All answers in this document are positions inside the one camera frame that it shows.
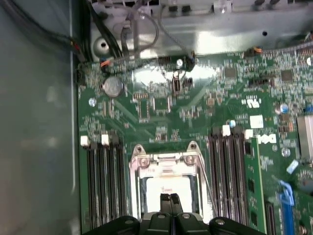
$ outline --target chip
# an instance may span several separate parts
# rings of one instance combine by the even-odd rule
[[[225,77],[233,78],[236,77],[236,69],[235,68],[225,68]]]
[[[292,82],[293,81],[293,74],[292,70],[283,70],[281,71],[282,81],[283,82]]]
[[[214,104],[215,104],[215,99],[213,99],[213,98],[207,99],[207,105],[208,106],[214,106]]]

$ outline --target screw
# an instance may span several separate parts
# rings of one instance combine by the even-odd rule
[[[227,7],[226,6],[222,6],[220,8],[220,10],[221,10],[221,13],[224,14],[226,12],[226,10],[227,10]]]
[[[141,167],[146,167],[147,165],[149,165],[149,160],[147,158],[141,158],[139,159],[139,165]]]
[[[189,218],[190,218],[190,214],[182,214],[182,217],[183,217],[184,219],[189,219]]]
[[[181,68],[183,64],[184,64],[184,62],[183,62],[182,59],[178,59],[178,60],[176,61],[176,67],[177,67],[177,68]]]
[[[283,157],[289,157],[291,154],[290,149],[288,148],[282,148],[282,156]]]
[[[221,219],[217,219],[215,220],[215,222],[219,225],[224,225],[225,224],[225,221],[221,220]]]
[[[95,98],[90,98],[89,101],[88,101],[88,104],[91,106],[91,107],[94,107],[96,106],[96,99]]]
[[[194,159],[193,156],[186,156],[186,157],[185,157],[185,162],[186,162],[187,164],[189,164],[189,165],[192,165],[192,164],[195,163],[195,159]]]

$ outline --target gray cable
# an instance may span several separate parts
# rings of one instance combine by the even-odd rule
[[[149,49],[151,47],[153,47],[157,40],[158,40],[158,36],[159,36],[159,30],[158,30],[158,25],[157,23],[155,22],[155,20],[149,16],[148,14],[146,13],[142,13],[142,12],[138,12],[137,10],[135,9],[132,9],[131,7],[128,7],[128,6],[123,6],[123,5],[117,5],[117,4],[113,4],[113,3],[107,3],[107,2],[102,2],[101,4],[103,4],[104,6],[108,6],[108,7],[115,7],[115,8],[121,8],[121,9],[124,9],[124,10],[127,10],[128,12],[131,12],[134,16],[144,16],[145,18],[147,18],[152,24],[153,26],[155,27],[156,29],[156,35],[155,35],[155,38],[153,39],[153,41],[151,43],[149,43],[148,45],[146,46],[143,46],[142,48],[139,49],[138,52],[134,52],[132,54],[130,54],[129,56],[133,56],[137,53],[141,53],[142,51],[146,50],[146,49]],[[121,58],[118,58],[118,59],[114,59],[112,60],[112,62],[118,62],[118,61],[123,61],[123,60],[126,60],[129,58],[129,56],[123,56]]]
[[[139,8],[141,8],[143,5],[145,5],[147,2],[149,2],[149,0],[138,0],[136,1],[136,3],[134,4],[134,6],[132,7],[134,10],[138,10]],[[126,20],[131,22],[133,22],[134,19],[134,15],[132,14],[132,12],[129,12]],[[124,56],[129,56],[129,51],[128,51],[128,46],[127,46],[127,34],[131,33],[132,31],[129,28],[122,28],[121,31],[121,45],[122,45],[122,51]]]
[[[165,6],[161,6],[160,12],[158,14],[157,22],[160,27],[160,29],[164,32],[164,34],[173,40],[188,56],[190,56],[190,51],[187,49],[187,47],[184,46],[182,42],[180,42],[176,37],[174,37],[172,34],[169,33],[169,31],[165,28],[163,22],[162,22],[162,13]]]

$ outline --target pcie slot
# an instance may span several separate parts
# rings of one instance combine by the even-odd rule
[[[294,225],[292,216],[292,207],[288,204],[282,203],[282,216],[284,235],[294,235]]]
[[[276,235],[274,206],[270,202],[265,202],[267,235]]]

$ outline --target integrated circuit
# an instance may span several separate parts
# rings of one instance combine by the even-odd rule
[[[282,70],[281,77],[282,77],[282,82],[292,82],[293,81],[292,70]]]
[[[235,78],[236,76],[237,76],[237,72],[235,68],[225,68],[226,78]]]

